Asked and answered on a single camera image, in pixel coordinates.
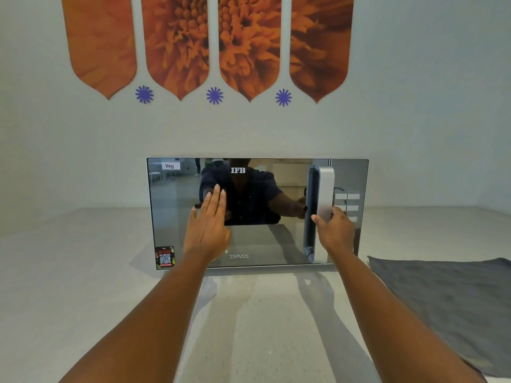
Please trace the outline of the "person's left forearm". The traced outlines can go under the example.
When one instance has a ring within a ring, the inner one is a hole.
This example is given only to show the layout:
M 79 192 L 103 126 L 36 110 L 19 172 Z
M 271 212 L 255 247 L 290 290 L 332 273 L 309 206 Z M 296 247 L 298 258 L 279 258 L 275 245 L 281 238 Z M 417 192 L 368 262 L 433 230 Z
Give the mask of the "person's left forearm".
M 194 249 L 59 383 L 174 383 L 212 252 Z

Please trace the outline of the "grey cloth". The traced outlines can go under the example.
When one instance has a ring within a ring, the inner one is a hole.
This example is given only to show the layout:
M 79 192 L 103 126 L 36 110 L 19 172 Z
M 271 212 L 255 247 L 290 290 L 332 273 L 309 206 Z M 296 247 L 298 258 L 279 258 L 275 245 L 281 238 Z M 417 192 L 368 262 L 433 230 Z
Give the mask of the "grey cloth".
M 389 260 L 370 268 L 464 361 L 511 379 L 511 261 Z

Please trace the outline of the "person's right forearm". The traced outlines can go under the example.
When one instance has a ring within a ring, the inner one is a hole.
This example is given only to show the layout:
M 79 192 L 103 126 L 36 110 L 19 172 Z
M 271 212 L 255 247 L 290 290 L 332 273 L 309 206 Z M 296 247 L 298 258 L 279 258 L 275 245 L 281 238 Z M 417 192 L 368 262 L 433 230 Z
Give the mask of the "person's right forearm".
M 487 383 L 353 252 L 328 252 L 382 383 Z

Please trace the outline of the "black code sticker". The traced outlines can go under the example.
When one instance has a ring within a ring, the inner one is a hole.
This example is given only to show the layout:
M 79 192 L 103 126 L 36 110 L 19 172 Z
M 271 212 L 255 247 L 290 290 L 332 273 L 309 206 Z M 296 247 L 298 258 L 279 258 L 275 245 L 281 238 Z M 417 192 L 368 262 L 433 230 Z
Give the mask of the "black code sticker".
M 166 270 L 175 266 L 175 250 L 173 246 L 158 246 L 154 250 L 157 270 Z

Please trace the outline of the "orange petal wall panel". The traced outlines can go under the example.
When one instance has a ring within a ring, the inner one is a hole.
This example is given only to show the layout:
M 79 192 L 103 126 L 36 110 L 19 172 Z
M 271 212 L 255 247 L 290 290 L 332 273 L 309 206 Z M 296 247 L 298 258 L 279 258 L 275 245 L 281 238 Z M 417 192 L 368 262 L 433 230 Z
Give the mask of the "orange petal wall panel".
M 75 75 L 107 100 L 137 73 L 131 0 L 61 0 Z

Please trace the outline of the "person's left hand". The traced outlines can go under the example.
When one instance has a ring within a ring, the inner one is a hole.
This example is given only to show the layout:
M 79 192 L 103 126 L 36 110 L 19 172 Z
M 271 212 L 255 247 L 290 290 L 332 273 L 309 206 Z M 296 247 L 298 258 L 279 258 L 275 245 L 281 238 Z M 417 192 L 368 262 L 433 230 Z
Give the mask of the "person's left hand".
M 207 193 L 201 207 L 197 209 L 196 230 L 187 232 L 183 244 L 183 260 L 198 261 L 209 265 L 223 254 L 231 238 L 230 230 L 225 226 L 226 192 L 221 189 L 221 219 L 216 223 L 209 216 L 209 194 Z

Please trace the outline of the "person's right hand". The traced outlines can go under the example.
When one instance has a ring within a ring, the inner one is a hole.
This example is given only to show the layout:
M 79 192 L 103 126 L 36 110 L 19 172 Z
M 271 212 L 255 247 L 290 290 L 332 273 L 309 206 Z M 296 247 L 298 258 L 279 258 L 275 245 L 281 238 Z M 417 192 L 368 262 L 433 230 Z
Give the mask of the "person's right hand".
M 354 254 L 355 227 L 339 207 L 332 207 L 326 228 L 317 233 L 321 245 L 334 262 Z

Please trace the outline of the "silver mirrored microwave oven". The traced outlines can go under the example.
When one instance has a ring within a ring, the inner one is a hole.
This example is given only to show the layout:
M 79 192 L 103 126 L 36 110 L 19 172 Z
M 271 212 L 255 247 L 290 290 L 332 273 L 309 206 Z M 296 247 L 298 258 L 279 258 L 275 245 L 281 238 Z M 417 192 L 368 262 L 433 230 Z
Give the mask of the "silver mirrored microwave oven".
M 163 161 L 177 160 L 181 170 L 162 170 Z M 333 206 L 353 222 L 354 254 L 358 255 L 368 159 L 148 157 L 154 247 L 173 246 L 177 264 L 183 254 L 189 212 L 192 207 L 199 209 L 207 193 L 219 184 L 226 192 L 225 225 L 231 240 L 210 268 L 323 265 L 310 264 L 303 252 L 311 165 L 334 169 Z M 328 256 L 325 264 L 331 263 Z

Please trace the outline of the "silver microwave door handle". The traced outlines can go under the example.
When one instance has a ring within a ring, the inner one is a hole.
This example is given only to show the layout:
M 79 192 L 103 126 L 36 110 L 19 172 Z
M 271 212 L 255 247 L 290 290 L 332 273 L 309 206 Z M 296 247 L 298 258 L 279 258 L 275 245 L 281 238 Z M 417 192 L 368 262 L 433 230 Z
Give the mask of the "silver microwave door handle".
M 325 222 L 331 219 L 334 182 L 335 171 L 331 166 L 310 166 L 303 225 L 303 252 L 310 264 L 325 264 L 328 260 L 328 253 L 319 242 L 312 215 L 316 214 Z

